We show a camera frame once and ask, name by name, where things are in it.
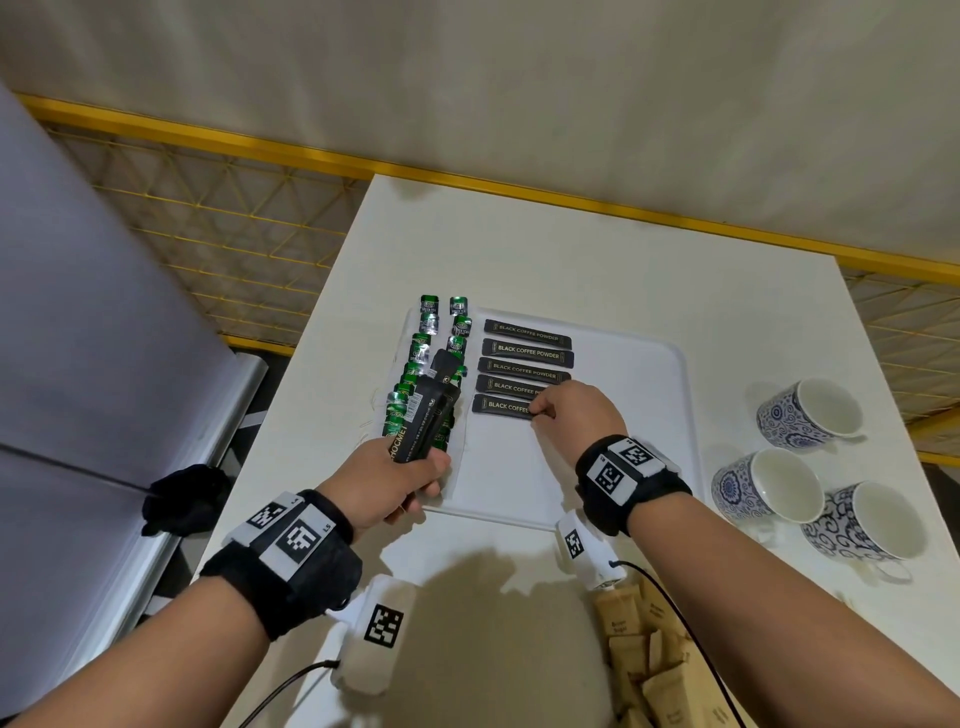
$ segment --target white tray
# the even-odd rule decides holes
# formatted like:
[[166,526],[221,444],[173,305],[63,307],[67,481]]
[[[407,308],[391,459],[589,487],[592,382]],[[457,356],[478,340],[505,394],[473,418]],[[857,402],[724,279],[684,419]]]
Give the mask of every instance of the white tray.
[[[446,306],[447,300],[441,297],[440,333],[433,337],[431,356],[446,346],[453,324]],[[603,390],[623,414],[630,433],[649,440],[680,466],[693,495],[704,499],[686,364],[676,347],[632,334],[488,308],[472,307],[470,317],[473,328],[464,362],[468,375],[454,410],[456,425],[447,450],[453,464],[444,493],[424,503],[426,508],[553,530],[565,511],[581,504],[574,491],[577,478],[573,470],[549,446],[540,446],[529,422],[470,412],[484,338],[516,341],[486,334],[483,329],[488,318],[569,336],[573,341],[574,368],[564,371]],[[380,436],[386,411],[385,393],[400,380],[410,339],[419,325],[420,309],[411,308],[388,383],[377,393],[372,437]],[[521,363],[558,369],[535,362]]]

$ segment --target black wrist strap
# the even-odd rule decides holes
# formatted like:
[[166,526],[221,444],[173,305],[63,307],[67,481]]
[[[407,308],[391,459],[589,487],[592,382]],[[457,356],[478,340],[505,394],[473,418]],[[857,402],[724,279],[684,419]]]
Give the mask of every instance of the black wrist strap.
[[234,529],[201,576],[221,576],[253,607],[271,641],[344,606],[363,564],[353,528],[315,491],[281,494]]
[[627,533],[627,519],[638,503],[690,494],[670,460],[626,435],[597,440],[577,460],[576,472],[584,513],[608,536]]

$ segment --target white wall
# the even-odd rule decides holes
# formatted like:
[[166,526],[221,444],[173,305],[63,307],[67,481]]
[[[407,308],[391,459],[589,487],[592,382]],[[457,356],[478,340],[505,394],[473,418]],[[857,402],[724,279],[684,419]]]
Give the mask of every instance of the white wall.
[[960,262],[952,0],[14,0],[16,90]]

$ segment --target patterned cup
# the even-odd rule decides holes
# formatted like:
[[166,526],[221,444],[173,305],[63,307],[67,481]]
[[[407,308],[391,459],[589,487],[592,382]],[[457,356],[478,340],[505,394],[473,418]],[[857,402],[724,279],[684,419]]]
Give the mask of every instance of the patterned cup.
[[824,510],[824,489],[817,474],[799,455],[780,448],[759,450],[721,468],[710,492],[730,521],[779,516],[809,523]]
[[826,556],[895,561],[916,558],[926,549],[917,511],[896,490],[872,480],[828,494],[823,516],[803,531]]
[[778,448],[816,448],[834,437],[856,437],[863,411],[829,379],[801,379],[756,411],[756,426]]

